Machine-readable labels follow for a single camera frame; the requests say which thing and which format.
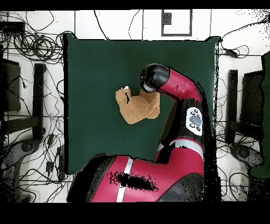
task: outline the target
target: black monitor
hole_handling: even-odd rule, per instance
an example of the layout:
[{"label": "black monitor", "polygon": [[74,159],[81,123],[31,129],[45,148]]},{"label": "black monitor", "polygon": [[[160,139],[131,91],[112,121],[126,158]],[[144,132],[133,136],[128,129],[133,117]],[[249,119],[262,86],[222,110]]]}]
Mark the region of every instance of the black monitor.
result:
[{"label": "black monitor", "polygon": [[21,68],[18,62],[8,59],[1,61],[1,88],[5,88],[6,95],[3,102],[4,112],[19,111],[20,104],[20,74]]}]

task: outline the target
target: white stripe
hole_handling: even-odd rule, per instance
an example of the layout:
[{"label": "white stripe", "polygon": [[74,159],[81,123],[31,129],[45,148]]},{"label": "white stripe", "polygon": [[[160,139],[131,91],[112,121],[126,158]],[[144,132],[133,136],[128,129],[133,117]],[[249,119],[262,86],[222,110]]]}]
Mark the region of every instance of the white stripe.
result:
[{"label": "white stripe", "polygon": [[[129,157],[128,162],[126,164],[126,168],[124,169],[124,173],[129,174],[131,167],[133,164],[133,159]],[[126,190],[125,186],[119,186],[118,194],[117,194],[117,199],[116,202],[122,202],[124,198],[124,191]]]},{"label": "white stripe", "polygon": [[187,139],[179,139],[179,140],[172,141],[170,145],[174,142],[175,142],[175,147],[184,146],[186,148],[190,148],[191,150],[194,150],[197,153],[199,153],[201,158],[204,159],[203,149],[200,147],[200,145],[196,144],[195,142],[187,140]]},{"label": "white stripe", "polygon": [[160,151],[162,148],[164,147],[164,145],[162,145],[161,143],[158,146],[158,151]]}]

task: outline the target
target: stuffed toy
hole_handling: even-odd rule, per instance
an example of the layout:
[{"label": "stuffed toy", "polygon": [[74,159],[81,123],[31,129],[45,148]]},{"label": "stuffed toy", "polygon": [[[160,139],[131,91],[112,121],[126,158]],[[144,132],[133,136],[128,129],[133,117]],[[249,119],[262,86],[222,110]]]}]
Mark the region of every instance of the stuffed toy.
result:
[{"label": "stuffed toy", "polygon": [[155,119],[160,113],[160,95],[158,92],[146,93],[140,90],[138,96],[132,96],[128,86],[115,93],[120,113],[125,121],[132,125],[145,118]]}]

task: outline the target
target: green table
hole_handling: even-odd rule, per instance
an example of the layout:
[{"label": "green table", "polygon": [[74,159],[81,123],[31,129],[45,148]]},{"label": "green table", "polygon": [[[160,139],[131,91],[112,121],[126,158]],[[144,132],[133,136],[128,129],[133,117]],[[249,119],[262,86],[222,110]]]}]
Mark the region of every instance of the green table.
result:
[{"label": "green table", "polygon": [[67,35],[69,173],[80,171],[98,153],[154,159],[173,101],[161,95],[156,119],[129,125],[115,100],[123,86],[134,96],[139,93],[138,76],[150,63],[170,65],[198,81],[212,120],[218,41],[76,40]]}]

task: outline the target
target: red robot arm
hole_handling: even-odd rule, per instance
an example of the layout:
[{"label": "red robot arm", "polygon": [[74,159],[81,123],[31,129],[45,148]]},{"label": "red robot arm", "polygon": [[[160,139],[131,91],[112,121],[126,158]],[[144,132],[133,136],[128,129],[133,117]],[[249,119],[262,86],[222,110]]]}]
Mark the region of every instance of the red robot arm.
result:
[{"label": "red robot arm", "polygon": [[139,77],[145,92],[176,101],[160,139],[155,161],[99,156],[75,178],[68,202],[200,201],[203,197],[204,121],[194,82],[159,64]]}]

